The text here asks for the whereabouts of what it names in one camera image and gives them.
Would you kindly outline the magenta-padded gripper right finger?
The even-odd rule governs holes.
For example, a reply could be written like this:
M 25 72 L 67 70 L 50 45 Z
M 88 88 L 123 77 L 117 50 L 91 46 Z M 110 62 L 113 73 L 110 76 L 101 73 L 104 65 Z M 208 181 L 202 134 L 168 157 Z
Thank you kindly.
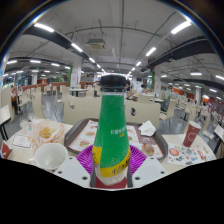
M 130 146 L 131 156 L 128 166 L 127 186 L 140 188 L 167 175 L 166 169 L 154 157 L 146 156 L 134 146 Z

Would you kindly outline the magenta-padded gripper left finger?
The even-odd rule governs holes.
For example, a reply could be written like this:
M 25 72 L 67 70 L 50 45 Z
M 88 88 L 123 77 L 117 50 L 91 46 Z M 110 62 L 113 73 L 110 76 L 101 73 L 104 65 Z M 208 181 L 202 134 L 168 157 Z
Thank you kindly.
M 92 147 L 88 146 L 76 157 L 69 156 L 55 171 L 55 175 L 84 188 L 94 187 L 96 174 L 92 160 Z

